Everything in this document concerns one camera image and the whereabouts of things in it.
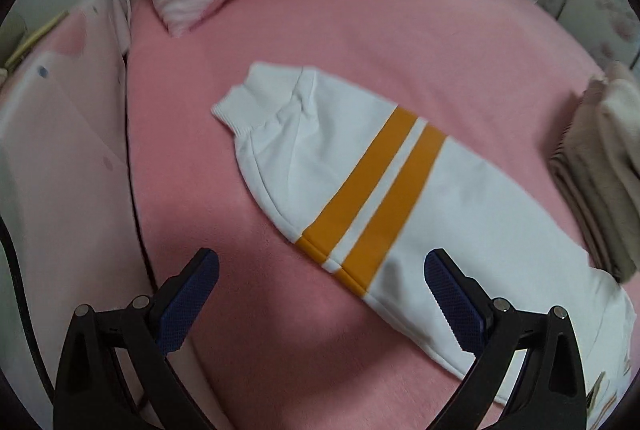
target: light pink bedding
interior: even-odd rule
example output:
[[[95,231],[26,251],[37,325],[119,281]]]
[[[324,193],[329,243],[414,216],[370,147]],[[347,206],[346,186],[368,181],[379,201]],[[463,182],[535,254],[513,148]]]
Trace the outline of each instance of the light pink bedding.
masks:
[[[193,339],[238,430],[422,430],[458,384],[252,200],[210,106],[253,61],[312,64],[430,118],[580,240],[545,161],[598,68],[528,0],[231,0],[182,38],[139,0],[132,38],[143,240],[159,281],[197,248],[218,251],[220,281]]]

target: orange stripe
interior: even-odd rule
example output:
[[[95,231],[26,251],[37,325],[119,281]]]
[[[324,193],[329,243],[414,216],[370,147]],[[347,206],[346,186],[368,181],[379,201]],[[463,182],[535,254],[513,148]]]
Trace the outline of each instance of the orange stripe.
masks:
[[[445,139],[446,135],[431,125],[424,128],[380,207],[344,260],[342,269],[360,291],[369,288],[414,209]]]
[[[296,246],[322,265],[347,232],[389,163],[409,135],[417,117],[397,107],[373,139],[353,172],[306,228]]]

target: pink cloth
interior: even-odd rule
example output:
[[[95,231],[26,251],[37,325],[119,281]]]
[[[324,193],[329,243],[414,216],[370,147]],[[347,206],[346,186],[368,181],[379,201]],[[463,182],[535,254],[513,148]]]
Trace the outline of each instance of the pink cloth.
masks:
[[[132,37],[143,239],[159,281],[200,246],[219,253],[193,341],[239,430],[424,430],[458,385],[252,200],[210,106],[253,61],[312,64],[430,118],[580,240],[546,160],[598,68],[528,0],[231,0],[182,38],[139,0]]]

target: pink bed sheet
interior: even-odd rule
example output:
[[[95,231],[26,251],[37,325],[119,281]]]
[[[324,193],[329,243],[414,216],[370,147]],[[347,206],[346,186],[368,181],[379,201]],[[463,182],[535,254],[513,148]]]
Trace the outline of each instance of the pink bed sheet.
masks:
[[[545,161],[597,66],[528,0],[231,0],[182,38],[139,0],[132,27],[143,240],[159,281],[201,246],[220,254],[193,339],[236,428],[424,429],[458,381],[279,235],[210,106],[253,61],[318,66],[462,140],[579,241]]]

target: black cable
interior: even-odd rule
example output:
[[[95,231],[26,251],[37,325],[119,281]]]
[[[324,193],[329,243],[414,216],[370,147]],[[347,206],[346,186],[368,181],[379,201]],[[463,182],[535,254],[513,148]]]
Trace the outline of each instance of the black cable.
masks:
[[[14,283],[15,301],[18,304],[18,312],[20,313],[20,321],[22,322],[22,330],[24,330],[24,337],[27,339],[27,345],[31,352],[31,359],[36,367],[42,386],[44,387],[47,397],[53,403],[54,388],[51,383],[51,378],[47,372],[47,368],[44,365],[44,360],[38,347],[36,335],[33,332],[33,325],[31,324],[31,316],[29,315],[29,307],[27,305],[27,296],[24,292],[24,284],[22,283],[22,275],[20,274],[20,264],[18,263],[18,255],[15,253],[14,241],[11,239],[9,230],[0,215],[0,243],[4,249],[4,255],[6,256],[7,264],[9,264],[9,271],[11,273],[11,280]]]

